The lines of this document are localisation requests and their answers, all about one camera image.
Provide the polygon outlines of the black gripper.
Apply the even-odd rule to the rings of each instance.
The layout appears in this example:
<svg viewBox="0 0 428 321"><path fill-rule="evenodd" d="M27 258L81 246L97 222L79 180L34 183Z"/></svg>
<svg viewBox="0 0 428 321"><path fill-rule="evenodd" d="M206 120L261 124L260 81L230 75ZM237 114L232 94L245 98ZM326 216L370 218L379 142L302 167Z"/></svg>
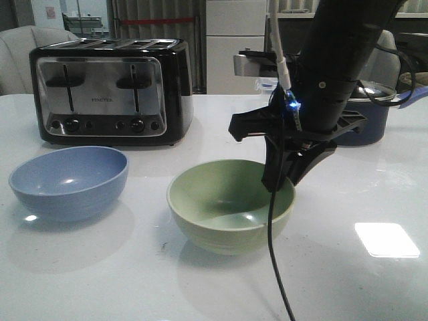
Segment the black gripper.
<svg viewBox="0 0 428 321"><path fill-rule="evenodd" d="M269 192L279 191L285 177L297 185L334 154L335 138L363 130L367 118L345 109L354 87L354 83L300 83L287 92L278 88L267 106L232 116L229 133L236 141L265 137L261 181Z"/></svg>

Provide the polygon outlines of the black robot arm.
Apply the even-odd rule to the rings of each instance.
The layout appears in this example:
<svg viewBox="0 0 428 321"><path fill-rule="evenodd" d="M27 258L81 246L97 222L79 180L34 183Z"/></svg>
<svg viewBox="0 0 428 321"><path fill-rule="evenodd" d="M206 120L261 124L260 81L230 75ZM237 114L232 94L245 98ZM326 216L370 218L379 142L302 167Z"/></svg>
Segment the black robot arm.
<svg viewBox="0 0 428 321"><path fill-rule="evenodd" d="M277 1L270 1L270 37L278 85L266 107L232 116L235 140L264 136L262 183L269 192L298 183L335 151L334 139L364 118L343 115L358 75L401 1L321 1L300 55L289 71L280 40Z"/></svg>

